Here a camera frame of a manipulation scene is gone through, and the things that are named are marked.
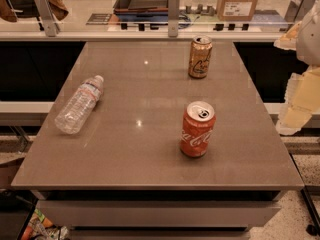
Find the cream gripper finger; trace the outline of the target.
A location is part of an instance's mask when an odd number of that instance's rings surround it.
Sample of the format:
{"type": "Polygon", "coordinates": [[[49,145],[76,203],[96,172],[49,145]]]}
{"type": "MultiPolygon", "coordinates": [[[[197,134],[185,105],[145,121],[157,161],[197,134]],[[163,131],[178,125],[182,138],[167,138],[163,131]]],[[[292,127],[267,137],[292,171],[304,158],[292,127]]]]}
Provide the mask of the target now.
{"type": "Polygon", "coordinates": [[[301,27],[301,21],[294,24],[285,34],[274,42],[276,48],[282,50],[296,50],[296,43],[301,27]]]}
{"type": "Polygon", "coordinates": [[[276,130],[289,136],[300,131],[320,109],[320,68],[309,67],[288,80],[285,102],[281,105],[276,130]]]}

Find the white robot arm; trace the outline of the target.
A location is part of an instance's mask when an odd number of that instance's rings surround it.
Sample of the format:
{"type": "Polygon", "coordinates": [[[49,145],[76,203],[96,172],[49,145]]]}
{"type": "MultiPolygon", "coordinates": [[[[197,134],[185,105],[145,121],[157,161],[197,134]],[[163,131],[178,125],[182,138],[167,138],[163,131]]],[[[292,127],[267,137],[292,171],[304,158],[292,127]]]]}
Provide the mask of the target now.
{"type": "Polygon", "coordinates": [[[293,135],[320,108],[320,3],[316,1],[304,18],[277,39],[274,46],[294,50],[297,59],[308,65],[302,74],[291,74],[276,123],[279,134],[293,135]]]}

